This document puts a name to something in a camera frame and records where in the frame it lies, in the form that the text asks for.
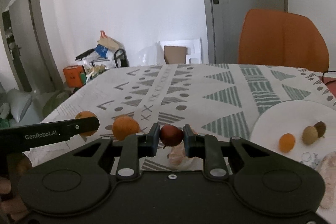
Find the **white plate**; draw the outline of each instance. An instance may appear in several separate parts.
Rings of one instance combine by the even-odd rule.
[[[325,138],[318,139],[310,146],[304,145],[301,139],[303,130],[319,121],[327,125]],[[293,134],[296,143],[292,151],[282,153],[278,149],[278,141],[286,133]],[[327,154],[336,150],[336,111],[310,101],[280,103],[257,120],[251,142],[316,169]],[[336,223],[336,198],[331,209],[319,208],[317,213],[330,223]]]

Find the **chair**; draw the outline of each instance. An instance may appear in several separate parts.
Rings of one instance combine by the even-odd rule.
[[[319,30],[308,18],[253,9],[245,17],[238,63],[324,72],[329,69],[329,53]]]

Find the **finger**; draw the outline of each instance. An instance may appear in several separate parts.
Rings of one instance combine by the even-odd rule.
[[[24,218],[29,212],[28,211],[24,211],[24,212],[21,212],[21,213],[18,213],[18,214],[11,214],[11,218],[15,221],[18,221],[22,218]]]
[[[18,214],[27,210],[26,206],[23,204],[20,196],[1,203],[1,208],[7,214]]]
[[[0,177],[0,194],[9,194],[11,192],[11,181]]]
[[[17,165],[17,172],[20,176],[22,176],[25,172],[32,169],[33,165],[28,159],[26,155],[24,155],[24,158],[18,163]]]

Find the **screw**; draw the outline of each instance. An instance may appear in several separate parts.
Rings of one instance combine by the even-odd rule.
[[[168,178],[172,179],[172,180],[175,180],[175,179],[177,179],[177,175],[171,174],[171,175],[168,176]]]
[[[226,171],[221,168],[216,168],[210,171],[210,175],[212,175],[213,177],[218,177],[218,178],[224,177],[226,175]]]
[[[134,170],[131,168],[122,168],[118,171],[118,175],[122,177],[130,177],[134,173],[135,173]]]

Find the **tablecloth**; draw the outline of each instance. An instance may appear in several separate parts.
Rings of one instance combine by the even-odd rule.
[[[257,119],[268,108],[288,100],[315,101],[336,109],[336,99],[314,72],[303,68],[215,64],[160,65],[113,69],[81,88],[43,122],[73,119],[91,111],[100,120],[96,134],[32,149],[33,165],[112,135],[114,118],[125,114],[148,133],[153,123],[185,124],[221,140],[250,139]],[[143,170],[174,170],[167,164],[170,148],[141,161]]]

